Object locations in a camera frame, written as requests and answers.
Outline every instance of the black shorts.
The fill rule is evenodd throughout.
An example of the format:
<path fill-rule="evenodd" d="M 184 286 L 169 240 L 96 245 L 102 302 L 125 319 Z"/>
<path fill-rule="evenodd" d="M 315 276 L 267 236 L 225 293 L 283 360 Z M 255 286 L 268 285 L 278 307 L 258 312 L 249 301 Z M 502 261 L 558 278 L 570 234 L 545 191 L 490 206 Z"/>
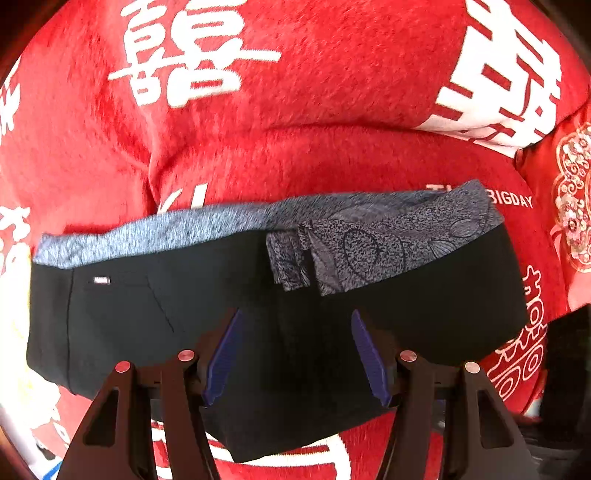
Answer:
<path fill-rule="evenodd" d="M 203 416 L 234 460 L 246 462 L 386 412 L 352 338 L 354 308 L 404 348 L 449 365 L 482 359 L 528 321 L 504 225 L 423 267 L 325 297 L 314 285 L 286 292 L 275 284 L 266 235 L 241 232 L 71 270 L 34 264 L 29 366 L 93 398 L 117 362 L 164 362 L 240 308 L 235 367 Z"/>

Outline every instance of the red cushion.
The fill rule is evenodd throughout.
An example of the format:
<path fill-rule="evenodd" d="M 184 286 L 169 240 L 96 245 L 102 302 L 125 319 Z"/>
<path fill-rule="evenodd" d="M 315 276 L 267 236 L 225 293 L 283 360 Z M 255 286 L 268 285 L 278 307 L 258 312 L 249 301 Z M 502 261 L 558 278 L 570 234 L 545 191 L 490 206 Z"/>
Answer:
<path fill-rule="evenodd" d="M 478 178 L 505 215 L 531 316 L 521 337 L 482 365 L 521 411 L 545 323 L 565 312 L 566 299 L 542 202 L 510 159 L 575 112 L 589 84 L 549 20 L 528 0 L 128 4 L 70 0 L 0 92 L 0 205 L 10 210 L 0 221 L 7 213 L 21 225 L 19 240 L 13 224 L 0 229 L 3 253 L 16 241 L 34 247 L 41 232 L 107 231 L 157 206 L 445 189 Z M 205 14 L 209 30 L 189 29 L 194 14 Z M 137 30 L 142 22 L 149 30 Z M 134 35 L 149 46 L 137 57 Z M 198 63 L 197 36 L 203 51 L 223 49 Z M 157 60 L 160 45 L 166 57 L 190 50 L 198 70 L 169 60 L 130 82 L 128 61 Z M 22 225 L 31 231 L 21 238 Z M 59 420 L 36 431 L 58 454 L 88 405 L 61 393 Z M 383 434 L 357 431 L 346 451 L 353 478 L 365 480 L 364 465 L 378 465 L 383 451 L 368 442 Z M 237 467 L 224 478 L 242 478 L 231 473 Z"/>
<path fill-rule="evenodd" d="M 590 127 L 588 102 L 518 160 L 560 257 L 572 310 L 591 303 Z"/>

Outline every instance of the floral pattern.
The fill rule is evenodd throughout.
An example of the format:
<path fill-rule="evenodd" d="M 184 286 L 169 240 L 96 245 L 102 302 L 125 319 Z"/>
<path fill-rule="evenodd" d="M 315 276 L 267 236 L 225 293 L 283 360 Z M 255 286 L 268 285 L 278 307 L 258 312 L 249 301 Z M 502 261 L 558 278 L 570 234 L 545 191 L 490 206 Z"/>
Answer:
<path fill-rule="evenodd" d="M 569 260 L 578 271 L 591 271 L 589 222 L 589 161 L 591 124 L 564 137 L 556 149 L 560 174 L 556 178 L 557 227 L 564 233 Z"/>

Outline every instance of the white printed pattern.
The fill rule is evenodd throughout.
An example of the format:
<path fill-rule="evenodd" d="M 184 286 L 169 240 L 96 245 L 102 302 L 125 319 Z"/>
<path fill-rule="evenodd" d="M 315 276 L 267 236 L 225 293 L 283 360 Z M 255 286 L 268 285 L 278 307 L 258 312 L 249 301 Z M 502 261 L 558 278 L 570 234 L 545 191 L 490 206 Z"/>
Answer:
<path fill-rule="evenodd" d="M 210 442 L 219 443 L 210 434 L 207 434 L 207 439 Z M 158 428 L 152 427 L 152 441 L 166 443 L 166 436 L 163 430 L 163 425 L 158 424 Z M 267 467 L 267 468 L 295 468 L 301 466 L 314 465 L 334 465 L 335 466 L 335 480 L 350 480 L 351 479 L 351 460 L 347 448 L 339 435 L 333 435 L 324 440 L 319 440 L 310 445 L 303 447 L 303 449 L 313 447 L 326 447 L 325 451 L 313 453 L 299 453 L 299 454 L 280 454 L 271 455 L 252 462 L 246 462 L 243 465 Z M 216 460 L 234 463 L 232 455 L 225 448 L 210 444 L 212 455 Z M 158 476 L 165 480 L 172 479 L 170 468 L 157 467 Z"/>
<path fill-rule="evenodd" d="M 150 105 L 159 100 L 162 94 L 160 78 L 154 76 L 156 70 L 166 66 L 179 65 L 168 77 L 167 100 L 172 108 L 180 108 L 189 100 L 237 92 L 242 79 L 236 72 L 229 70 L 236 60 L 259 60 L 277 62 L 281 53 L 272 50 L 243 49 L 243 41 L 236 36 L 244 28 L 244 19 L 235 10 L 201 12 L 190 15 L 187 11 L 204 10 L 213 7 L 237 7 L 247 0 L 190 0 L 176 14 L 170 29 L 170 36 L 175 45 L 184 53 L 164 57 L 165 49 L 160 47 L 166 37 L 166 29 L 160 23 L 152 23 L 167 11 L 164 5 L 149 7 L 155 0 L 135 0 L 122 11 L 122 17 L 135 15 L 123 36 L 125 53 L 129 66 L 113 72 L 109 80 L 130 76 L 129 84 L 136 103 Z M 195 42 L 202 38 L 234 37 L 226 41 L 217 50 L 203 51 Z M 138 54 L 156 48 L 150 58 L 143 63 Z M 199 68 L 204 60 L 213 63 L 214 68 Z"/>
<path fill-rule="evenodd" d="M 499 360 L 487 372 L 503 401 L 513 395 L 521 381 L 527 381 L 533 377 L 544 359 L 544 338 L 548 326 L 544 323 L 541 277 L 539 270 L 534 270 L 531 265 L 528 265 L 523 282 L 530 322 L 516 339 L 496 351 Z"/>
<path fill-rule="evenodd" d="M 14 87 L 14 90 L 10 89 L 10 81 L 16 73 L 20 62 L 21 59 L 19 57 L 8 73 L 4 85 L 0 86 L 0 145 L 2 145 L 2 137 L 4 137 L 9 130 L 14 130 L 14 115 L 21 103 L 21 84 L 17 84 L 17 86 Z"/>
<path fill-rule="evenodd" d="M 468 26 L 451 85 L 436 100 L 458 116 L 434 114 L 417 128 L 476 139 L 513 157 L 517 148 L 538 142 L 554 128 L 560 57 L 513 16 L 504 0 L 466 0 L 466 9 L 492 39 Z M 490 72 L 503 80 L 495 81 Z"/>
<path fill-rule="evenodd" d="M 172 192 L 165 201 L 158 205 L 158 214 L 166 213 L 172 207 L 175 200 L 181 195 L 183 189 Z M 193 201 L 191 202 L 192 209 L 202 208 L 205 203 L 205 194 L 207 193 L 207 183 L 197 185 L 193 192 Z"/>
<path fill-rule="evenodd" d="M 30 225 L 25 221 L 25 218 L 28 218 L 30 213 L 30 208 L 16 207 L 15 209 L 10 209 L 0 206 L 0 230 L 6 230 L 13 226 L 12 238 L 16 242 L 8 251 L 8 255 L 4 257 L 4 241 L 0 238 L 0 274 L 4 269 L 5 259 L 6 268 L 9 269 L 10 265 L 16 259 L 17 253 L 22 251 L 23 248 L 28 250 L 28 246 L 21 243 L 21 240 L 24 240 L 31 232 Z"/>

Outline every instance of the white chinese character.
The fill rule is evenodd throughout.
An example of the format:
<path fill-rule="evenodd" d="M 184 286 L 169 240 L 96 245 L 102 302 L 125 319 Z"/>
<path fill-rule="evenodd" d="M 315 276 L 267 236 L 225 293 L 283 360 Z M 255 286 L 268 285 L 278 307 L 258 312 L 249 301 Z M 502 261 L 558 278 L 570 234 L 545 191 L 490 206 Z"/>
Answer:
<path fill-rule="evenodd" d="M 127 30 L 158 20 L 166 13 L 166 7 L 164 5 L 149 7 L 149 4 L 153 2 L 155 2 L 155 0 L 135 0 L 121 10 L 122 17 L 128 17 L 137 12 L 137 14 L 129 20 Z"/>
<path fill-rule="evenodd" d="M 560 57 L 517 20 L 504 0 L 466 0 L 468 14 L 491 32 L 468 26 L 450 87 L 436 103 L 452 114 L 431 115 L 418 129 L 484 145 L 512 157 L 550 133 L 560 98 Z"/>
<path fill-rule="evenodd" d="M 157 69 L 163 66 L 162 57 L 164 56 L 164 49 L 158 48 L 150 56 L 149 60 L 144 63 L 140 63 L 138 60 L 139 52 L 162 45 L 166 37 L 166 30 L 163 25 L 159 23 L 146 25 L 149 22 L 161 18 L 166 13 L 166 7 L 164 5 L 150 8 L 149 4 L 152 2 L 154 0 L 135 0 L 121 11 L 122 17 L 127 17 L 137 12 L 129 20 L 127 30 L 123 35 L 125 56 L 131 66 L 109 75 L 109 80 L 131 75 L 129 84 L 135 101 L 140 106 L 156 102 L 162 94 L 160 79 L 153 75 Z M 141 72 L 144 72 L 145 76 L 139 78 Z"/>
<path fill-rule="evenodd" d="M 193 84 L 219 81 L 215 86 L 197 86 Z M 240 90 L 240 75 L 230 70 L 197 69 L 186 68 L 174 69 L 168 77 L 168 88 L 166 90 L 168 104 L 173 108 L 183 107 L 189 100 L 219 95 L 221 93 L 237 92 Z"/>
<path fill-rule="evenodd" d="M 31 226 L 24 221 L 31 213 L 30 208 L 17 207 L 11 210 L 7 207 L 0 206 L 0 230 L 6 230 L 8 227 L 14 225 L 12 238 L 15 242 L 23 240 L 30 232 Z"/>
<path fill-rule="evenodd" d="M 17 62 L 13 65 L 12 69 L 8 73 L 8 77 L 4 81 L 3 87 L 4 90 L 6 90 L 6 101 L 4 101 L 2 98 L 3 88 L 0 87 L 0 145 L 2 144 L 2 137 L 7 134 L 7 131 L 14 130 L 14 114 L 17 112 L 18 106 L 21 103 L 20 83 L 14 88 L 13 91 L 10 90 L 10 80 L 16 73 L 20 62 L 21 59 L 19 57 Z"/>
<path fill-rule="evenodd" d="M 130 22 L 124 34 L 125 53 L 129 67 L 113 72 L 109 80 L 131 76 L 131 85 L 138 105 L 150 105 L 156 102 L 161 94 L 160 79 L 154 77 L 156 70 L 179 65 L 174 69 L 167 86 L 168 104 L 180 108 L 189 100 L 221 93 L 236 92 L 242 84 L 240 76 L 225 70 L 236 60 L 279 61 L 281 53 L 271 50 L 243 49 L 240 38 L 231 38 L 217 50 L 203 51 L 196 40 L 209 37 L 235 37 L 244 28 L 244 19 L 234 10 L 202 12 L 189 15 L 180 11 L 173 19 L 170 35 L 183 54 L 164 57 L 164 48 L 158 48 L 150 58 L 139 63 L 138 53 L 162 45 L 166 31 L 161 24 L 152 24 L 132 31 L 131 28 L 144 25 L 164 15 L 165 7 L 148 8 L 154 0 L 136 0 L 125 7 L 121 15 L 127 16 L 138 12 Z M 201 10 L 211 7 L 236 7 L 246 0 L 191 0 L 187 10 Z M 203 60 L 213 63 L 212 69 L 200 69 Z"/>

